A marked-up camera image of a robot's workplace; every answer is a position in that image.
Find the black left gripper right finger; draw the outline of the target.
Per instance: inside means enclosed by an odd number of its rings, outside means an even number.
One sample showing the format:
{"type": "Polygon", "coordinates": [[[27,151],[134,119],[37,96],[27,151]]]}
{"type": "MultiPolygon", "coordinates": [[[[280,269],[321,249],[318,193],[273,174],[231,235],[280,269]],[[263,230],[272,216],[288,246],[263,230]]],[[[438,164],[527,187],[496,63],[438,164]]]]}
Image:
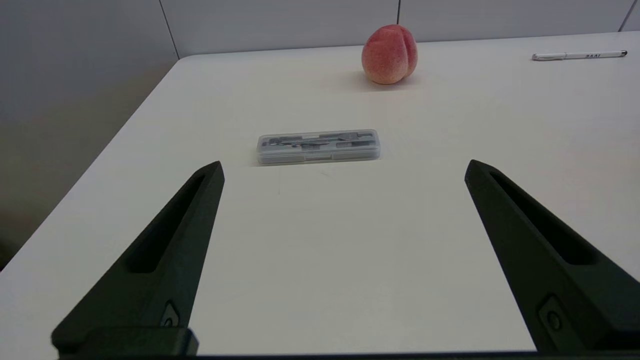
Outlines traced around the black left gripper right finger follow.
{"type": "Polygon", "coordinates": [[[540,353],[637,354],[640,285],[497,168],[464,182],[540,353]]]}

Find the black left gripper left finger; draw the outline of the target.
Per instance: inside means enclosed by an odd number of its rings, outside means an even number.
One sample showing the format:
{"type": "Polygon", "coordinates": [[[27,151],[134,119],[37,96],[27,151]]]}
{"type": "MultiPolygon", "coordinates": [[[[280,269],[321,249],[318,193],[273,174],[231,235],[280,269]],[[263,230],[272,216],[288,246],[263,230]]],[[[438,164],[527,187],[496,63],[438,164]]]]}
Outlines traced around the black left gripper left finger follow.
{"type": "Polygon", "coordinates": [[[196,351],[189,323],[225,184],[195,171],[53,330],[58,351],[196,351]]]}

